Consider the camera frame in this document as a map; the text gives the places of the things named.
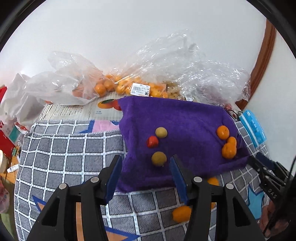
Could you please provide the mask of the person's right hand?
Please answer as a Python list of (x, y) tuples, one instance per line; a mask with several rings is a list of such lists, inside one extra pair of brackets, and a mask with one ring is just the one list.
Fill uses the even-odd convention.
[[(258, 223), (262, 232), (265, 230), (274, 212), (275, 212), (275, 205), (270, 200), (269, 204), (262, 208), (261, 218)], [(268, 238), (283, 232), (288, 227), (288, 225), (289, 223), (286, 220), (279, 220), (273, 228), (270, 228), (270, 229), (268, 228), (263, 235), (267, 240)]]

